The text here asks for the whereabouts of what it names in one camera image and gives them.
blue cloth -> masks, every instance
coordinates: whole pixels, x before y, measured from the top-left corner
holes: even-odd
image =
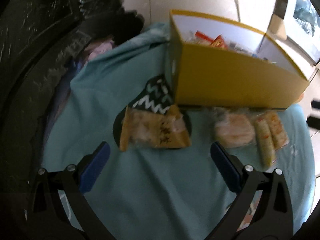
[[[43,166],[63,170],[92,153],[101,141],[111,156],[85,197],[118,240],[204,239],[234,200],[210,158],[212,138],[207,115],[189,111],[192,146],[179,150],[130,149],[120,152],[112,135],[116,115],[146,82],[164,72],[169,26],[145,33],[89,62],[71,82],[71,96],[48,138]],[[289,187],[295,231],[306,219],[315,189],[310,135],[298,105],[279,113],[290,137],[277,166]],[[243,164],[260,166],[257,147],[230,150]],[[66,200],[73,225],[79,228]]]

silver screw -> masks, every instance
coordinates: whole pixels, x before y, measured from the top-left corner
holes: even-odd
[[[251,165],[246,165],[246,166],[244,167],[244,169],[245,169],[246,171],[248,171],[248,172],[253,171],[253,167],[252,167]]]
[[[276,174],[281,175],[282,174],[281,169],[276,168]]]
[[[68,171],[74,171],[76,169],[76,166],[74,165],[74,164],[70,164],[70,165],[68,165],[68,167],[67,167],[67,170]]]
[[[38,170],[38,174],[39,175],[42,175],[42,174],[44,174],[45,173],[45,169],[44,168],[40,168],[39,170]]]

yellow box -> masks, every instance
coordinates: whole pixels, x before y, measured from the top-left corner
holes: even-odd
[[[213,15],[170,11],[170,65],[175,103],[185,106],[287,108],[309,82],[293,60],[267,34]],[[201,31],[255,51],[260,58],[188,42]]]

